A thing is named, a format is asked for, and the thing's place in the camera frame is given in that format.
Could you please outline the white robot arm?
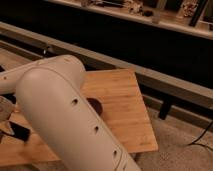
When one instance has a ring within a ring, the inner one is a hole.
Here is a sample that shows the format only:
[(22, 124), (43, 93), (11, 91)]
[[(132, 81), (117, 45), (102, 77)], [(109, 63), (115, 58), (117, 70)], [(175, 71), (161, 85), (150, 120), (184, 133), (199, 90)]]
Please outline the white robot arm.
[(0, 95), (13, 93), (22, 114), (70, 171), (141, 171), (81, 93), (82, 62), (72, 55), (0, 72)]

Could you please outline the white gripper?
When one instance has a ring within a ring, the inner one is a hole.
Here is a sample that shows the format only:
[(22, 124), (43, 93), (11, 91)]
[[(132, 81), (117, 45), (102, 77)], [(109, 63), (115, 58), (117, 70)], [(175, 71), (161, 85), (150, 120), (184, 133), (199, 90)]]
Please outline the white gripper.
[(7, 98), (0, 96), (0, 130), (9, 135), (14, 135), (14, 131), (9, 122), (13, 109), (13, 103)]

